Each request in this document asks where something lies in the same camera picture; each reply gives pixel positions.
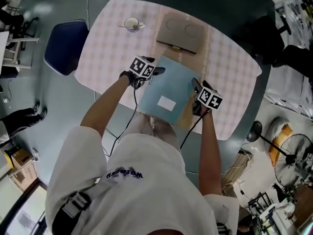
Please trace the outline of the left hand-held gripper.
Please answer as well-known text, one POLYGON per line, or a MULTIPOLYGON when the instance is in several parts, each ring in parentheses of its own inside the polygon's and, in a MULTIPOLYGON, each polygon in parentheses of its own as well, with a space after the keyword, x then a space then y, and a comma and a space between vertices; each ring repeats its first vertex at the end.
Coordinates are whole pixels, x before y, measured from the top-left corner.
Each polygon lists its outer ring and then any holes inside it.
POLYGON ((163 74, 166 70, 164 67, 155 67, 153 65, 155 58, 147 56, 135 56, 129 71, 131 71, 135 80, 132 83, 134 89, 139 89, 145 82, 153 76, 163 74))

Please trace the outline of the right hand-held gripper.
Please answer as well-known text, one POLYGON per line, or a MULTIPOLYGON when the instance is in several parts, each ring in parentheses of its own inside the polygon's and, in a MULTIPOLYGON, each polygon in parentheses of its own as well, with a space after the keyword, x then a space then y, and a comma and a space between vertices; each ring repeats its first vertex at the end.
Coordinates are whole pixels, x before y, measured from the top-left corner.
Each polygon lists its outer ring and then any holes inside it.
POLYGON ((201 85, 196 78, 192 78, 191 84, 196 94, 192 105, 193 115, 200 116, 202 106, 211 110, 219 109, 223 97, 206 80, 201 85))

